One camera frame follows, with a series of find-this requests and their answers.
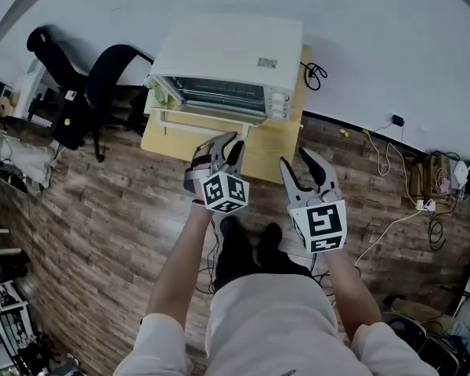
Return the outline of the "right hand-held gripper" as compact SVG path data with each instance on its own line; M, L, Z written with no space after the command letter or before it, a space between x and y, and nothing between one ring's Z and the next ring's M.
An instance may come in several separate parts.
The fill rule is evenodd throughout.
M338 187L333 166L320 154L299 147L298 152L309 169L318 191L298 182L289 162L281 157L279 167L289 205L292 226L308 254L343 248L346 235L345 201Z

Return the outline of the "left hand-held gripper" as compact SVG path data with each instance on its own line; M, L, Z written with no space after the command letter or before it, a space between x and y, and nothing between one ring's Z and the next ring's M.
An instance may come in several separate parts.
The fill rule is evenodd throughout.
M206 145L211 146L211 167L201 170L188 169L185 172L185 188L194 193L195 185L198 183L202 192L201 200L209 211L228 214L248 205L249 183L240 177L244 141L237 141L228 158L225 159L224 156L225 147L236 137L236 132L227 132L202 143L197 149Z

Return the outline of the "white oven door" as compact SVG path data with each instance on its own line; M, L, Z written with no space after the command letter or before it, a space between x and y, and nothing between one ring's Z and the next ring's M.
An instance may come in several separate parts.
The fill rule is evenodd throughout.
M217 128L209 128L200 125L192 125L190 123L169 121L167 114L181 114L192 118L207 118L216 121L222 121L230 124L238 124L242 126L242 130L237 132L236 140L245 141L249 135L250 128L259 127L265 120L265 117L256 117L250 114L237 114L232 111L223 112L222 110L209 110L206 107L188 107L182 105L178 110L152 107L150 110L156 112L156 121L163 128L178 129L186 132L195 132L206 136L220 136L225 131Z

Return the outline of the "white oven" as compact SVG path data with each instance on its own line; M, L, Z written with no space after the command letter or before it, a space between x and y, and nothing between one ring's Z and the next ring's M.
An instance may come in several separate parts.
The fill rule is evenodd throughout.
M176 23L148 78L168 107L206 107L288 121L302 57L303 25L248 14L198 14Z

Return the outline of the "person's left forearm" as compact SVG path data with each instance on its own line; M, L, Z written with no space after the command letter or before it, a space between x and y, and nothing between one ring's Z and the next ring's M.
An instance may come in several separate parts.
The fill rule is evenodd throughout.
M181 326L197 284L202 251L212 212L193 204L178 240L161 269L146 307L146 315L160 313Z

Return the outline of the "person's right forearm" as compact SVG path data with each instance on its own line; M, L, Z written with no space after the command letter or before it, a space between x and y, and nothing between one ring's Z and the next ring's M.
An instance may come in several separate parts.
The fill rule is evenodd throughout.
M327 251L324 259L330 274L338 314L345 333L352 341L360 326L381 322L381 311L344 250Z

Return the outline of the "person's left hand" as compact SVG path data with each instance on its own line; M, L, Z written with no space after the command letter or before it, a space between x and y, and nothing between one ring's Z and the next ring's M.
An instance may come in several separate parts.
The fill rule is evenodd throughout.
M197 149L190 163L190 168L192 170L209 169L212 161L211 150L212 147L210 145Z

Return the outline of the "light wooden table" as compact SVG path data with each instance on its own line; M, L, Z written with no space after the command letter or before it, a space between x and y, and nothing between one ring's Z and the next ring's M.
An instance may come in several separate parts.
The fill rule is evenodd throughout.
M250 128L249 135L244 141L245 149L240 175L281 183L279 160L284 157L288 162L291 162L295 154L306 93L304 65L308 58L309 47L302 44L301 64L292 101L291 117L288 121L269 119L257 128ZM191 161L197 147L214 137L161 127L156 121L156 112L149 108L149 101L147 89L144 111L149 114L150 118L143 133L142 149ZM241 125L207 118L189 117L181 114L167 114L166 118L169 121L217 128L225 131L225 133L240 132L242 130Z

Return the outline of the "person's right black shoe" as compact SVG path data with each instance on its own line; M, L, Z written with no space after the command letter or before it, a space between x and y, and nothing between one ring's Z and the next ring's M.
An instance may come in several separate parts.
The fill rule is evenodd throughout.
M261 233L257 249L277 250L282 241L282 229L275 222L270 223Z

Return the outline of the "person's black shoe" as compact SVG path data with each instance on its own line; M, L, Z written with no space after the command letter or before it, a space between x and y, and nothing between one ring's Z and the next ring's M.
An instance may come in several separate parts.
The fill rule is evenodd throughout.
M240 224L240 220L235 215L229 215L221 220L219 229L224 239L245 236L244 227Z
M270 223L261 233L257 249L277 250L282 241L282 229L275 222Z

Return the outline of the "person's left black shoe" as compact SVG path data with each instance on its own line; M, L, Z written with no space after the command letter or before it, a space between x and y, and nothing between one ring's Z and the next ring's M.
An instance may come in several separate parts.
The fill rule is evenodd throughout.
M219 229L224 239L245 236L244 227L240 224L240 220L235 215L229 215L221 220Z

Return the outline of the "green plant sprig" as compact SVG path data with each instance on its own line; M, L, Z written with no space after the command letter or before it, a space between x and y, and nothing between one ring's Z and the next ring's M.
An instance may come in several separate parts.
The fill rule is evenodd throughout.
M148 95L151 99L152 107L168 107L174 102L173 96L170 95L168 91L154 78L147 78L146 86L148 88Z

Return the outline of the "person's black trousers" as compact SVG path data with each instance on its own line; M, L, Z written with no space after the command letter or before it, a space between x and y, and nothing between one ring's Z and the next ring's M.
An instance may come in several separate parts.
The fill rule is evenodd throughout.
M257 245L253 248L246 230L244 237L223 238L222 250L215 267L216 291L238 278L259 273L312 276L309 269L293 262L279 248L259 250Z

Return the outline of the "cardboard box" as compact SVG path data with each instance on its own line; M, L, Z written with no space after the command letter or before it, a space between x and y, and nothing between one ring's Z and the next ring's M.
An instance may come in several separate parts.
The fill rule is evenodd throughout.
M418 199L432 198L443 201L452 195L456 189L453 188L454 163L446 155L425 155L410 157L408 159L410 169L409 193Z

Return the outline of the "black office chair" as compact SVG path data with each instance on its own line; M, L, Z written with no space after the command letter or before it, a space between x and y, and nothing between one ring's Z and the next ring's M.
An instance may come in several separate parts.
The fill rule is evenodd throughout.
M85 137L90 133L96 159L101 163L104 160L104 155L99 151L99 131L102 126L121 125L127 131L132 130L139 135L144 133L146 87L142 87L138 96L131 100L131 111L126 119L111 113L118 80L136 57L149 63L154 62L153 58L130 45L112 45L103 51L85 78L82 92L77 92L73 100L64 99L59 105L49 129L59 144L77 150L85 144Z
M27 39L27 49L36 55L62 89L85 91L87 76L73 67L46 27L37 27L31 32Z

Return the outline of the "person's white shirt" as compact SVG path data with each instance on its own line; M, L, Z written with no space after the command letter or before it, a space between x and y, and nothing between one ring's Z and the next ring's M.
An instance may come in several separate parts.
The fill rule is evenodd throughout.
M211 302L205 376L438 376L383 321L349 340L318 284L301 275L252 274ZM146 315L114 376L186 376L185 326Z

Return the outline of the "black equipment bag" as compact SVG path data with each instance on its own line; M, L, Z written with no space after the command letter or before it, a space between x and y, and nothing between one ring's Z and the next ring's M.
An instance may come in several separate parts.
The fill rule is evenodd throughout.
M419 322L398 313L385 312L382 319L439 376L468 376L470 355L459 337L429 334Z

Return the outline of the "metal storage shelf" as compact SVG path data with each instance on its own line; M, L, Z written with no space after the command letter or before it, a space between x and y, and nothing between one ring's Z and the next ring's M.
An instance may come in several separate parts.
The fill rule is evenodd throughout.
M20 350L35 340L27 300L12 281L0 284L0 371L13 369L19 376L28 374Z

